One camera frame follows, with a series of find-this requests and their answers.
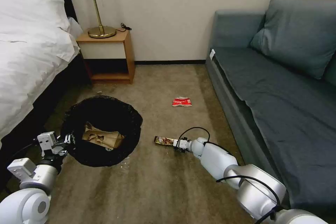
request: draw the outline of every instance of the sofa seat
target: sofa seat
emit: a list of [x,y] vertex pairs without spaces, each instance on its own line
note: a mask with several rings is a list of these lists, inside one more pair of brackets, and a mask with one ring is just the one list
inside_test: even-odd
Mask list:
[[254,121],[293,208],[336,206],[336,88],[251,48],[214,48],[232,89]]

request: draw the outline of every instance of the nightstand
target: nightstand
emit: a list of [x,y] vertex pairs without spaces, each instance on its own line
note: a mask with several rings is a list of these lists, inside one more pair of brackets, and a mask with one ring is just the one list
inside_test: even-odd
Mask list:
[[134,52],[131,33],[117,31],[110,38],[91,38],[87,30],[77,38],[92,82],[132,84]]

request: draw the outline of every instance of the bed frame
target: bed frame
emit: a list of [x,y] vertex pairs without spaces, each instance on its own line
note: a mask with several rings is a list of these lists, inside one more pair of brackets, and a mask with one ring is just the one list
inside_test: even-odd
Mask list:
[[[75,9],[71,0],[64,0],[64,7],[68,17],[77,20]],[[21,121],[7,136],[2,139],[0,149],[0,191],[2,191],[11,173],[7,171],[8,159],[23,147],[32,143],[37,135],[44,132],[44,124],[54,111],[57,103],[65,92],[74,85],[90,83],[90,79],[85,70],[83,57],[78,54],[60,72],[53,82],[33,103],[34,109]]]

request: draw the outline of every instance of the sofa pillow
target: sofa pillow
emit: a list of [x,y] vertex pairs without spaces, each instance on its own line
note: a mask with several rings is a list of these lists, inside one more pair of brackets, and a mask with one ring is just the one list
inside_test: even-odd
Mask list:
[[64,0],[1,0],[0,32],[5,26],[27,25],[67,30]]
[[264,28],[251,46],[264,55],[321,79],[336,51],[336,2],[271,0]]

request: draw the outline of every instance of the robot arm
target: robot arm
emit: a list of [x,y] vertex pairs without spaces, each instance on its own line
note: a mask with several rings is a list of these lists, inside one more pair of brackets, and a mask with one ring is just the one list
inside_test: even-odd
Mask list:
[[[175,140],[174,147],[193,153],[216,180],[241,176],[228,179],[226,182],[238,190],[238,202],[254,219],[260,220],[271,210],[276,209],[285,196],[286,187],[280,181],[252,164],[239,166],[234,156],[220,146],[207,142],[205,138],[197,138],[194,141]],[[275,224],[327,224],[312,213],[297,209],[279,209],[272,219],[266,220]]]
[[71,143],[67,135],[58,143],[54,132],[37,137],[42,149],[43,160],[37,166],[29,159],[14,160],[7,169],[20,180],[20,189],[0,203],[1,223],[44,224],[48,219],[50,193],[67,151],[64,146]]
[[[6,224],[44,224],[48,219],[50,192],[67,154],[63,147],[71,144],[73,139],[67,135],[62,146],[53,132],[37,138],[44,157],[39,165],[24,158],[14,160],[8,166],[8,170],[20,179],[21,190],[0,203],[0,218]],[[175,140],[174,146],[193,153],[216,180],[234,176],[227,183],[238,190],[237,200],[255,219],[259,220],[275,209],[284,198],[286,187],[280,181],[252,164],[239,166],[234,156],[205,138]],[[317,216],[297,209],[282,209],[266,220],[275,224],[327,224]]]

